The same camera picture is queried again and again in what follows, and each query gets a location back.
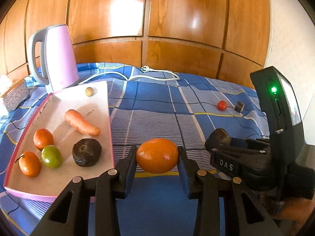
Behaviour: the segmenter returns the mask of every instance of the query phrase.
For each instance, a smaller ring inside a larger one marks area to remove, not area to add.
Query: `table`
[[[114,63],[78,64],[81,79],[102,72],[120,72],[127,77],[143,75],[139,68]],[[148,72],[161,79],[167,73]],[[258,138],[269,135],[266,115],[261,112],[254,90],[234,83],[191,74],[178,74],[180,80],[156,81],[138,78],[126,81],[116,74],[105,74],[91,81],[106,80],[115,162],[124,158],[130,146],[161,137],[187,150],[188,158],[201,169],[226,178],[209,163],[204,142],[215,128],[224,128],[231,137]],[[30,97],[9,119],[0,120],[0,208],[18,228],[19,235],[29,235],[50,203],[16,198],[3,188],[6,167],[31,115],[46,97],[46,89],[31,76],[26,77]],[[219,111],[220,100],[228,108]],[[234,110],[237,101],[245,104],[242,113]],[[122,235],[192,235],[196,200],[188,200],[181,188],[177,167],[163,176],[152,176],[137,168],[132,192],[117,201]],[[90,206],[89,235],[93,235],[94,204]],[[221,232],[224,233],[222,219]]]

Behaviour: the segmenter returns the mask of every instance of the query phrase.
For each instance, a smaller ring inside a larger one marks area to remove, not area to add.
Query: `carrot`
[[[100,134],[100,128],[93,126],[76,110],[70,109],[66,111],[65,121],[82,134],[90,136],[98,136]]]

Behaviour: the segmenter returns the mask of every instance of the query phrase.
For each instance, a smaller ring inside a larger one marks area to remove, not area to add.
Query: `electric kettle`
[[[42,76],[35,62],[37,42],[40,42]],[[47,93],[77,85],[79,82],[77,63],[66,24],[36,31],[28,42],[27,59],[32,76],[37,82],[46,86]]]

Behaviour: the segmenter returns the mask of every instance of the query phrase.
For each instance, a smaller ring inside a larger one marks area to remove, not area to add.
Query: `white power cord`
[[[119,67],[104,67],[105,69],[118,69],[120,67],[124,67],[124,66],[130,66],[130,65],[123,65],[123,66],[119,66]],[[152,80],[157,80],[157,81],[171,81],[171,80],[180,80],[179,76],[175,73],[173,73],[172,71],[169,71],[169,70],[155,70],[155,69],[152,69],[148,66],[143,66],[141,67],[141,71],[143,73],[147,73],[147,72],[165,72],[165,73],[169,73],[173,76],[175,76],[175,78],[168,78],[168,79],[161,79],[161,78],[155,78],[155,77],[151,77],[151,76],[147,76],[147,75],[134,75],[134,76],[130,76],[129,78],[127,78],[125,75],[119,73],[119,72],[114,72],[114,71],[111,71],[111,72],[103,72],[103,73],[99,73],[97,75],[92,75],[91,77],[89,77],[88,79],[80,82],[79,84],[83,84],[89,80],[91,80],[92,78],[94,77],[97,77],[99,75],[105,75],[105,74],[117,74],[117,75],[120,75],[122,76],[126,81],[130,81],[130,80],[133,80],[135,78],[148,78],[148,79],[152,79]]]

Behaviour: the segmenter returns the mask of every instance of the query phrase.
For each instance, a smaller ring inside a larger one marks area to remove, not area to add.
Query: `display screen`
[[[301,122],[301,115],[300,115],[300,111],[299,111],[299,107],[297,105],[297,100],[296,97],[294,95],[293,89],[291,87],[291,85],[285,80],[283,79],[280,75],[278,75],[283,90],[284,90],[284,94],[285,97],[287,99],[288,105],[289,105],[289,109],[291,112],[291,119],[292,119],[292,124],[297,125],[298,123]]]

